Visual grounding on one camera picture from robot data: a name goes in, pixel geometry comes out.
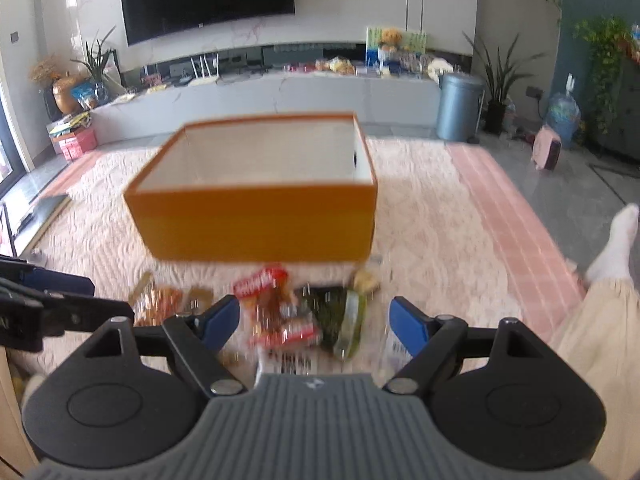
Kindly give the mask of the orange Mimi snack bag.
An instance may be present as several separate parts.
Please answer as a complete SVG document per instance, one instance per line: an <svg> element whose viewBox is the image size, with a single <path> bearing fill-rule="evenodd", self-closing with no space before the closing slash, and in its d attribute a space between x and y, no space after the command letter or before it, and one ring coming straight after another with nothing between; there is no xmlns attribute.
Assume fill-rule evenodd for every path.
<svg viewBox="0 0 640 480"><path fill-rule="evenodd" d="M134 311L134 326L160 326L176 315L202 314L214 303L214 293L198 286L181 289L160 284L146 271L130 292L128 302Z"/></svg>

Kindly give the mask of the red brown meat snack pack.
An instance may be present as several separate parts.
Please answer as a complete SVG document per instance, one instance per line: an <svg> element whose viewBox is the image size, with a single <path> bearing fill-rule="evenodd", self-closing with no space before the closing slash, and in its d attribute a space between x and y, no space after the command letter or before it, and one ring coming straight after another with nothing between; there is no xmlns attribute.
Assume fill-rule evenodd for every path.
<svg viewBox="0 0 640 480"><path fill-rule="evenodd" d="M257 349L279 350L318 344L322 331L314 315L288 284L288 271L264 266L232 285L247 322L248 343Z"/></svg>

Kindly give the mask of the white spicy strips pack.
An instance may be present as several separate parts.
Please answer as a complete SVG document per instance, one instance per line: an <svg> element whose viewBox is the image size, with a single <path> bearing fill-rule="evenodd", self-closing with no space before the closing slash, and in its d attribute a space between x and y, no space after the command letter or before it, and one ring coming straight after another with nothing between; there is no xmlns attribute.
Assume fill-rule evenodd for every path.
<svg viewBox="0 0 640 480"><path fill-rule="evenodd" d="M255 385L258 385L265 375L317 374L317 356L307 350L260 349L257 356Z"/></svg>

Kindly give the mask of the dark green snack pack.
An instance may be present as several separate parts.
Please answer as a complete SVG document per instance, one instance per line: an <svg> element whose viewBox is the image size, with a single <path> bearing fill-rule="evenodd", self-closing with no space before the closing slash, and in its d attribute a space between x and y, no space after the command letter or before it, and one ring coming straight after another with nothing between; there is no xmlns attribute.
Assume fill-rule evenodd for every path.
<svg viewBox="0 0 640 480"><path fill-rule="evenodd" d="M300 304L314 316L322 333L320 347L334 359L346 361L356 353L367 299L342 285L306 284L295 291Z"/></svg>

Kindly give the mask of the clear pack white candies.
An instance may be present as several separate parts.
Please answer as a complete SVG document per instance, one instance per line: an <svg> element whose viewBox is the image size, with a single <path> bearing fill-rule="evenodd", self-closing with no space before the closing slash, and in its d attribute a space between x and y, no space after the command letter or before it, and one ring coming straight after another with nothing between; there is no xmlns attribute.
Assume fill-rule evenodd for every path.
<svg viewBox="0 0 640 480"><path fill-rule="evenodd" d="M374 382L379 386L388 382L411 360L411 354L389 325L385 327L382 343L378 352L378 364L372 374Z"/></svg>

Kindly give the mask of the dark notebook on table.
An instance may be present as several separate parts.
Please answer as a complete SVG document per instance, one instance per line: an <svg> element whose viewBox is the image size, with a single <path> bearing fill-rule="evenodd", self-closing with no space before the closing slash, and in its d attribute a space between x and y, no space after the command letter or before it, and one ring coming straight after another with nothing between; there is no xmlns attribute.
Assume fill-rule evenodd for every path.
<svg viewBox="0 0 640 480"><path fill-rule="evenodd" d="M44 196L37 200L13 235L15 255L25 258L35 249L51 223L71 201L68 194Z"/></svg>

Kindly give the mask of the orange cardboard box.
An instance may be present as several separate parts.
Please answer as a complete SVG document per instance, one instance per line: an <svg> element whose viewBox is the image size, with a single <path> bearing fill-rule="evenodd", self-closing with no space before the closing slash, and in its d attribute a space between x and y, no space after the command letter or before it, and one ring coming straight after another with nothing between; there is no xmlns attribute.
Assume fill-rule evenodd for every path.
<svg viewBox="0 0 640 480"><path fill-rule="evenodd" d="M124 199L158 260L351 262L378 180L356 114L260 114L183 125Z"/></svg>

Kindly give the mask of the brown ceramic vase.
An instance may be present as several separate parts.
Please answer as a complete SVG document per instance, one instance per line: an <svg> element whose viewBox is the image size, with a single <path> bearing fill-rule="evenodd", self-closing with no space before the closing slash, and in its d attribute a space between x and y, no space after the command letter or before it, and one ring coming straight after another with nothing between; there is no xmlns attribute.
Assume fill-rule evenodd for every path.
<svg viewBox="0 0 640 480"><path fill-rule="evenodd" d="M63 115L76 114L81 110L87 109L85 105L82 105L81 102L72 95L72 90L88 81L89 79L87 77L80 75L66 75L58 78L52 84L52 93L56 106Z"/></svg>

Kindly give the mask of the pink small heater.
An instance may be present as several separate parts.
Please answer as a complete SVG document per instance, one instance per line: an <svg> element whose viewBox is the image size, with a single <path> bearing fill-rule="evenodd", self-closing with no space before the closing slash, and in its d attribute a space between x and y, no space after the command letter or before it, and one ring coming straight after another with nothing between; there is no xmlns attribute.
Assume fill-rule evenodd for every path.
<svg viewBox="0 0 640 480"><path fill-rule="evenodd" d="M542 126L536 133L532 162L538 170L553 171L558 164L562 151L560 136L550 127Z"/></svg>

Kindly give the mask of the white wifi router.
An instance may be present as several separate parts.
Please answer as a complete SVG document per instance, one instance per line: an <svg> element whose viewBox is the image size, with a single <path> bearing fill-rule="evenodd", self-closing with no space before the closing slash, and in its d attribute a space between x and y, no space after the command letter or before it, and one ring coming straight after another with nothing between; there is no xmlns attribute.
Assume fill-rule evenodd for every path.
<svg viewBox="0 0 640 480"><path fill-rule="evenodd" d="M219 56L217 53L202 54L198 58L190 58L192 78L190 86L199 84L216 84L219 80Z"/></svg>

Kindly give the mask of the grey pedal trash bin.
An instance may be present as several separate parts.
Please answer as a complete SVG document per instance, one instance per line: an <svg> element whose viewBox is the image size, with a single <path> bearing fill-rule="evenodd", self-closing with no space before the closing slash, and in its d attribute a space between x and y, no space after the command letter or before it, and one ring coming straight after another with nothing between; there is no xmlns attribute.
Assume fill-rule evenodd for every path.
<svg viewBox="0 0 640 480"><path fill-rule="evenodd" d="M468 142L480 125L484 81L465 73L446 73L439 78L439 88L437 136L448 142Z"/></svg>

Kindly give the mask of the white long tv cabinet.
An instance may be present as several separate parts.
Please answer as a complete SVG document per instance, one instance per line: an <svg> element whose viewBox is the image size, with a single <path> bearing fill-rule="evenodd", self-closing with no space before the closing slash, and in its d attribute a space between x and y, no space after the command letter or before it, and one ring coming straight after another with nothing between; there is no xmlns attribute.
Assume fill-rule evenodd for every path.
<svg viewBox="0 0 640 480"><path fill-rule="evenodd" d="M433 128L440 89L431 79L277 72L171 87L91 112L101 144L171 134L227 116L345 112L360 122Z"/></svg>

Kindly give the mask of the tall green potted plant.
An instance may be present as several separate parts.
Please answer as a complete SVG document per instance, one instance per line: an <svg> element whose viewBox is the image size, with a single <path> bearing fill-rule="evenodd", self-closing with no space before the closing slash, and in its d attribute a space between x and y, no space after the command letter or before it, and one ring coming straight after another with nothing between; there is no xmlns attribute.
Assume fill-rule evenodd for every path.
<svg viewBox="0 0 640 480"><path fill-rule="evenodd" d="M520 34L516 34L506 49L502 52L496 47L496 53L489 53L486 42L478 37L472 40L466 33L463 37L472 47L473 52L480 58L484 67L484 79L488 90L489 98L485 114L485 127L487 133L499 134L502 131L503 119L506 116L506 98L512 86L519 80L533 77L533 74L523 72L523 67L528 63L533 63L547 56L546 52L537 52L516 58L514 50L520 39Z"/></svg>

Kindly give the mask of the teddy bear toy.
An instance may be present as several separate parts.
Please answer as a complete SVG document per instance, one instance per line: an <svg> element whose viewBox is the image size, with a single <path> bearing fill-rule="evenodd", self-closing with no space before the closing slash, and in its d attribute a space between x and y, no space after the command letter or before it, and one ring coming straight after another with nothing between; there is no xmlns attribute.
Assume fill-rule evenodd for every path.
<svg viewBox="0 0 640 480"><path fill-rule="evenodd" d="M378 50L385 54L397 52L401 47L402 32L397 28L383 28L381 30L380 41L378 42Z"/></svg>

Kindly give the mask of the trailing green ivy plant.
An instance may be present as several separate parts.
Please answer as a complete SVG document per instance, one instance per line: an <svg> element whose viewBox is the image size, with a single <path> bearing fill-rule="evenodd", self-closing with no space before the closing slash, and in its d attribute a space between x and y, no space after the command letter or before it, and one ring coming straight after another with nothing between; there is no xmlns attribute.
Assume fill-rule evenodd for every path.
<svg viewBox="0 0 640 480"><path fill-rule="evenodd" d="M589 49L590 127L608 134L617 116L614 90L620 81L623 60L639 64L639 44L632 26L617 15L585 18L574 26L574 37L585 41Z"/></svg>

